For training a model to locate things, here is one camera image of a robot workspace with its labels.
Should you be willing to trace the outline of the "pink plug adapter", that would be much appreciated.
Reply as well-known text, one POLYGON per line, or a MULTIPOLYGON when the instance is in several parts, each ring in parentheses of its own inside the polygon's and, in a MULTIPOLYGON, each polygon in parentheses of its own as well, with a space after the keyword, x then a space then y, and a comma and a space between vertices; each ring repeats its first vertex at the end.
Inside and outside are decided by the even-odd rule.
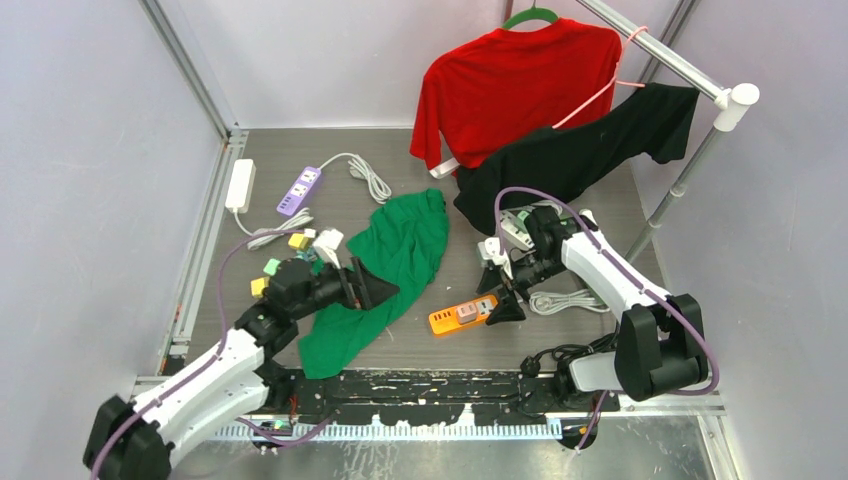
POLYGON ((466 302, 456 307, 456 318, 459 325, 474 322, 478 317, 478 309, 475 302, 466 302))

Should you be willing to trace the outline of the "yellow plug adapter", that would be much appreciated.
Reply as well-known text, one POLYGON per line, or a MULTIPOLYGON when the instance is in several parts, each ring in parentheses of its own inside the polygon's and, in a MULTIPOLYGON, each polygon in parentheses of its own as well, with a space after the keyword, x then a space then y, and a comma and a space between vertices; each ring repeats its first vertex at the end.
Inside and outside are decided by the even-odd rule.
POLYGON ((263 276, 250 281, 250 293, 253 298, 259 299, 263 296, 264 290, 269 286, 270 278, 263 276))
POLYGON ((312 239, 305 233, 294 233, 290 235, 287 245, 295 251, 306 251, 311 241, 312 239))

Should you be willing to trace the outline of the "aluminium frame rail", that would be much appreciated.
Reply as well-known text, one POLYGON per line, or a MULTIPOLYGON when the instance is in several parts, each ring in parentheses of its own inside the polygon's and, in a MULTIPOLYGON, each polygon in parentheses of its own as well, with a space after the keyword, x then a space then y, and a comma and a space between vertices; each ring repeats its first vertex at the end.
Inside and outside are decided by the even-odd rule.
POLYGON ((190 265, 204 263, 207 252, 214 249, 208 244, 214 241, 220 228, 226 183, 233 163, 232 144, 242 135, 242 128, 180 2, 142 1, 140 5, 218 138, 187 258, 190 265))

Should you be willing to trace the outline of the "green t-shirt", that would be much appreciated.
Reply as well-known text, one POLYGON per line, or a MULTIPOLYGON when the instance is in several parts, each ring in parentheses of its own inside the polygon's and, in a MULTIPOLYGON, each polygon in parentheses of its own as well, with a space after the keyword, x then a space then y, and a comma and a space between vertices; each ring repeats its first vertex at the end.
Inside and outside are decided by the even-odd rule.
POLYGON ((311 331, 298 344, 308 379, 339 374, 394 321, 402 317, 433 282, 447 249, 450 222, 438 189, 387 201, 347 248, 377 277, 399 287, 369 311, 331 305, 314 316, 311 331))

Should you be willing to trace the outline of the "orange power strip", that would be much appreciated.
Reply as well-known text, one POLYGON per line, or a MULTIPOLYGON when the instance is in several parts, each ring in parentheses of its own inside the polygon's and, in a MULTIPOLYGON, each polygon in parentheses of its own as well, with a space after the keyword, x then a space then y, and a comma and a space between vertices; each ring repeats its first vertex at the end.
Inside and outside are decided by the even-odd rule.
POLYGON ((461 304, 444 308, 431 313, 428 316, 428 323, 431 333, 436 337, 444 337, 455 334, 472 327, 476 327, 485 323, 489 313, 496 305, 496 297, 492 294, 487 294, 478 297, 474 300, 466 301, 461 304), (475 302, 478 309, 478 317, 474 322, 459 325, 456 318, 456 307, 466 302, 475 302))

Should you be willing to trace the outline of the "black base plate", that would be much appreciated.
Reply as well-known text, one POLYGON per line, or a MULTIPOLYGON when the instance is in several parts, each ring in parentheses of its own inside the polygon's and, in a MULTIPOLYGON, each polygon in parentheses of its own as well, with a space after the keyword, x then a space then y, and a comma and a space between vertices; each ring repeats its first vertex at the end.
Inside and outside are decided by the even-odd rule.
POLYGON ((475 426, 536 425, 555 414, 589 414, 597 393, 560 392, 552 376, 518 371, 344 370, 308 379, 300 370, 277 375, 260 414, 315 424, 454 425, 469 411, 475 426))

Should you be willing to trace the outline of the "black t-shirt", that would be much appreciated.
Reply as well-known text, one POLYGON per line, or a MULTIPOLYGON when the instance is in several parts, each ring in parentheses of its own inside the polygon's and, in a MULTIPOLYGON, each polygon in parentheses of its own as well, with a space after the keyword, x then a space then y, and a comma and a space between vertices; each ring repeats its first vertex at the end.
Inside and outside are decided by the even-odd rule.
POLYGON ((495 200, 505 188, 528 187, 569 203, 632 157, 647 154, 657 164, 681 160, 699 97, 692 87, 649 83, 598 120, 536 130, 479 167, 460 168, 453 205, 492 236, 495 200))

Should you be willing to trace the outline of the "purple power strip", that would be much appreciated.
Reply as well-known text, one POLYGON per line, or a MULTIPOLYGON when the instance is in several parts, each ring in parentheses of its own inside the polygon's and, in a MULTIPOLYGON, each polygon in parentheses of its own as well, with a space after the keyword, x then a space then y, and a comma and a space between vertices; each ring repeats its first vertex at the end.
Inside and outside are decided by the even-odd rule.
POLYGON ((305 167, 276 206, 276 212, 283 217, 293 217, 306 206, 321 177, 320 168, 305 167))

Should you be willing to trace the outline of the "green clothes hanger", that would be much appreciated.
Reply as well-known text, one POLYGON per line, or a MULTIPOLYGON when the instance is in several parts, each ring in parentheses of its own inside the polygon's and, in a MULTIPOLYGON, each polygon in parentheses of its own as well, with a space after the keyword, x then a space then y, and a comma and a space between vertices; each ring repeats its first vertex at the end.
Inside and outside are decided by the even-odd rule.
POLYGON ((510 30, 522 23, 529 21, 543 21, 548 24, 556 23, 559 20, 559 16, 552 10, 547 8, 535 7, 525 9, 520 11, 508 19, 502 24, 502 28, 505 30, 510 30))

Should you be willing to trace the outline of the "light green plug adapter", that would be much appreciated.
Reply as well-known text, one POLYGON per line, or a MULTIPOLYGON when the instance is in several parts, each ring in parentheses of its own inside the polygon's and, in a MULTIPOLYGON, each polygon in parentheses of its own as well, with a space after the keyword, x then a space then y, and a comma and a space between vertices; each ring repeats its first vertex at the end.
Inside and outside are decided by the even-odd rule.
POLYGON ((276 259, 276 258, 269 259, 267 261, 267 263, 265 264, 265 266, 263 267, 264 274, 269 276, 269 277, 274 276, 277 273, 281 264, 282 264, 282 261, 279 260, 279 259, 276 259))

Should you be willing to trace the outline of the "red t-shirt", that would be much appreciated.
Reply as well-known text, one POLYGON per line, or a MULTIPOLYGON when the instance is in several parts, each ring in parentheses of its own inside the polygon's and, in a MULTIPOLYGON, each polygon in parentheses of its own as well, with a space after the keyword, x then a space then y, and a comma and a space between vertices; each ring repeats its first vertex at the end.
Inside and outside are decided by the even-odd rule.
MULTIPOLYGON (((497 28, 437 58, 423 76, 410 154, 432 170, 448 149, 476 168, 503 146, 550 127, 595 94, 621 59, 620 35, 560 18, 535 31, 497 28)), ((614 90, 564 128, 598 120, 614 90)))

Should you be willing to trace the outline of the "pink clothes hanger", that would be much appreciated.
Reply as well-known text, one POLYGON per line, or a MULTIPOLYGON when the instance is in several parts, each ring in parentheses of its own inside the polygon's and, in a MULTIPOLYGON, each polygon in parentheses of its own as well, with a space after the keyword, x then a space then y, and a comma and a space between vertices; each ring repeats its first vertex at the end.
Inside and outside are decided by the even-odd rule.
MULTIPOLYGON (((624 43, 622 44, 621 53, 624 54, 627 47, 633 42, 633 40, 643 32, 645 32, 645 33, 649 32, 649 27, 646 26, 646 25, 639 26, 633 33, 631 33, 625 39, 624 43)), ((573 117, 575 117, 576 115, 581 113, 583 110, 585 110, 588 106, 593 104, 596 100, 598 100, 600 97, 602 97, 607 91, 613 90, 614 86, 620 85, 620 86, 633 87, 635 89, 644 88, 646 86, 645 83, 628 82, 628 81, 619 80, 618 79, 618 73, 619 73, 619 70, 620 70, 620 64, 621 64, 621 60, 618 60, 615 64, 615 68, 614 68, 614 71, 613 71, 613 74, 612 74, 610 80, 603 87, 601 87, 591 97, 586 99, 582 104, 580 104, 577 108, 575 108, 571 113, 569 113, 564 118, 562 118, 559 122, 554 124, 553 128, 558 129, 560 127, 565 126, 573 117)))

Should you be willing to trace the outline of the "white power strip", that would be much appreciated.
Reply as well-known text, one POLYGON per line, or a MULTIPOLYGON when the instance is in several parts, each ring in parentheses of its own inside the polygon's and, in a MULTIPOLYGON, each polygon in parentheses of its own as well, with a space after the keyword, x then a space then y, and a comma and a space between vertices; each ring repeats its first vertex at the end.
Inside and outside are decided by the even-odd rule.
POLYGON ((243 214, 249 209, 256 175, 253 159, 238 159, 234 162, 225 198, 225 209, 243 214))
POLYGON ((521 251, 533 250, 535 245, 523 220, 509 211, 500 213, 500 227, 504 238, 521 251))

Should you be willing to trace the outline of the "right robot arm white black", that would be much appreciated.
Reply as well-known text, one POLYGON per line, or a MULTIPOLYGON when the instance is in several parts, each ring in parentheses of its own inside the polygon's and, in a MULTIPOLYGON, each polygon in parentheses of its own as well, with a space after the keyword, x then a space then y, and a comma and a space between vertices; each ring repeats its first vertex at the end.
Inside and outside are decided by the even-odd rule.
POLYGON ((520 259, 511 259, 498 237, 479 245, 484 271, 476 291, 497 297, 487 324, 524 320, 530 289, 563 272, 582 280, 617 321, 611 346, 587 347, 561 361, 554 387, 562 407, 580 410, 602 390, 643 401, 717 387, 719 371, 698 302, 672 295, 638 272, 612 248, 590 211, 562 219, 554 208, 538 207, 526 228, 533 247, 520 259))

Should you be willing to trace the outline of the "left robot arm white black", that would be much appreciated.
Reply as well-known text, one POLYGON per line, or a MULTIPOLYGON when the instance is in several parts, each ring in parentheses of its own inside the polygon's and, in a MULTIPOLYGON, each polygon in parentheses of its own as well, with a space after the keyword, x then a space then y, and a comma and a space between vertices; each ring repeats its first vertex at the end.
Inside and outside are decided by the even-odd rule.
POLYGON ((372 310, 399 287, 361 260, 314 270, 282 261, 261 298, 222 339, 177 374, 131 400, 115 395, 98 409, 82 456, 93 479, 167 479, 197 446, 237 418, 285 409, 291 385, 275 356, 298 335, 298 320, 340 305, 372 310))

